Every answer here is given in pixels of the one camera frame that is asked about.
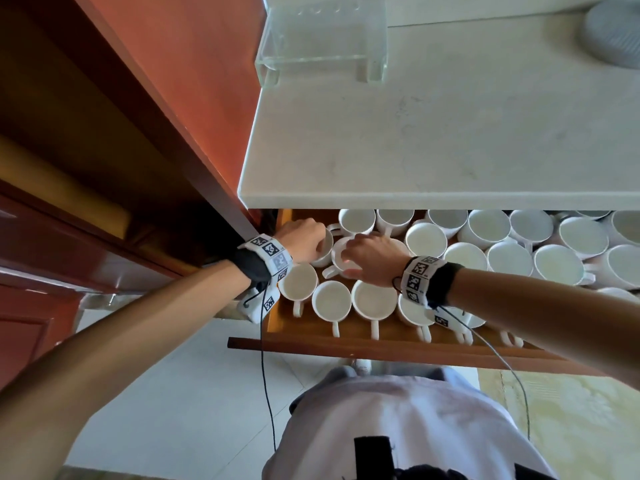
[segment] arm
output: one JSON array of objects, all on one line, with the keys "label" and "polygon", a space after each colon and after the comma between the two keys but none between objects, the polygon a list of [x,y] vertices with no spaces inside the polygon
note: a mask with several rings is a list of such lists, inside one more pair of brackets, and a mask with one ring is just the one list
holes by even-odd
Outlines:
[{"label": "arm", "polygon": [[[276,238],[294,261],[308,262],[324,226],[297,221]],[[222,261],[112,313],[27,367],[0,392],[0,478],[57,475],[92,414],[249,285]]]},{"label": "arm", "polygon": [[[342,253],[352,277],[391,286],[407,256],[388,239],[361,237]],[[579,287],[461,269],[447,301],[549,352],[590,365],[640,390],[640,305]]]}]

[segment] black cable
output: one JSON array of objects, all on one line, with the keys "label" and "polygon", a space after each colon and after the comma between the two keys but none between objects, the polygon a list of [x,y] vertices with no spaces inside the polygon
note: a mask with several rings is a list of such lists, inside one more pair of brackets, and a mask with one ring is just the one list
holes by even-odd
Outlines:
[{"label": "black cable", "polygon": [[522,384],[522,381],[520,380],[516,372],[511,368],[511,366],[507,363],[507,361],[502,358],[502,356],[498,353],[498,351],[494,349],[493,346],[484,339],[482,335],[480,335],[474,329],[469,327],[466,323],[462,322],[462,320],[460,320],[457,316],[455,316],[453,313],[448,311],[444,306],[439,306],[439,308],[445,311],[446,313],[448,313],[449,315],[451,315],[453,318],[457,320],[457,322],[460,323],[460,325],[464,325],[469,331],[471,331],[471,333],[473,333],[476,337],[482,340],[485,343],[485,345],[487,345],[493,351],[493,353],[496,354],[496,356],[502,361],[502,363],[507,366],[507,369],[511,371],[511,373],[513,374],[513,377],[516,378],[516,380],[518,381],[518,384],[520,384],[520,387],[522,388],[522,394],[524,396],[524,407],[525,407],[525,411],[527,412],[527,439],[531,441],[531,420],[529,418],[529,401],[527,400],[527,391],[525,391],[524,385]]},{"label": "black cable", "polygon": [[267,290],[262,294],[262,306],[260,306],[260,367],[262,368],[262,384],[264,384],[264,396],[267,398],[267,406],[269,407],[269,416],[271,418],[271,432],[273,434],[273,452],[276,453],[276,427],[273,423],[273,412],[271,411],[271,403],[269,402],[269,393],[267,392],[267,377],[264,375],[264,347],[262,346],[262,322],[264,320],[264,298],[267,296]]}]

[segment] wooden drawer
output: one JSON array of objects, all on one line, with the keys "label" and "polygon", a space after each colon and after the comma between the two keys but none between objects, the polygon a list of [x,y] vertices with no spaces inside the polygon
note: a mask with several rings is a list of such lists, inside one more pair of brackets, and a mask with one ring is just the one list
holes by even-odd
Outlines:
[{"label": "wooden drawer", "polygon": [[[416,211],[414,219],[423,215],[424,211]],[[329,225],[337,222],[338,210],[281,210],[278,214],[278,227],[292,219],[306,217],[313,217]],[[318,276],[320,282],[325,281],[320,272]],[[340,276],[334,279],[343,282],[349,289],[354,283]],[[271,309],[262,323],[262,346],[265,351],[505,369],[491,349],[476,337],[472,346],[460,345],[453,332],[435,324],[430,327],[432,343],[426,344],[420,341],[415,328],[400,322],[392,314],[380,322],[380,339],[372,340],[370,323],[360,318],[352,309],[347,318],[340,322],[340,338],[336,339],[332,336],[332,324],[320,320],[310,303],[305,304],[300,318],[295,318],[292,311],[292,302],[285,298],[281,298]],[[525,344],[521,349],[505,347],[498,332],[488,326],[476,331],[516,370],[599,375],[593,369],[530,344]],[[260,340],[231,337],[228,346],[260,350]]]}]

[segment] white countertop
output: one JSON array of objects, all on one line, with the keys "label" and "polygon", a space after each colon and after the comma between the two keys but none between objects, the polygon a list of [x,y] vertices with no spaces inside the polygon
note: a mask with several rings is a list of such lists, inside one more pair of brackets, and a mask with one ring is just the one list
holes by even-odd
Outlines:
[{"label": "white countertop", "polygon": [[381,85],[262,91],[249,208],[640,209],[640,71],[576,45],[581,15],[388,29]]}]

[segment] white shirt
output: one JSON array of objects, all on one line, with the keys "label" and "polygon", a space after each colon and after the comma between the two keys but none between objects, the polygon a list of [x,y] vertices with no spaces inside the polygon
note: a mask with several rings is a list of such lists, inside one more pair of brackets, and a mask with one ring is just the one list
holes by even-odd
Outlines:
[{"label": "white shirt", "polygon": [[428,464],[473,480],[513,479],[515,464],[556,477],[500,404],[418,377],[353,378],[308,393],[263,480],[355,480],[353,439],[388,436],[396,468]]}]

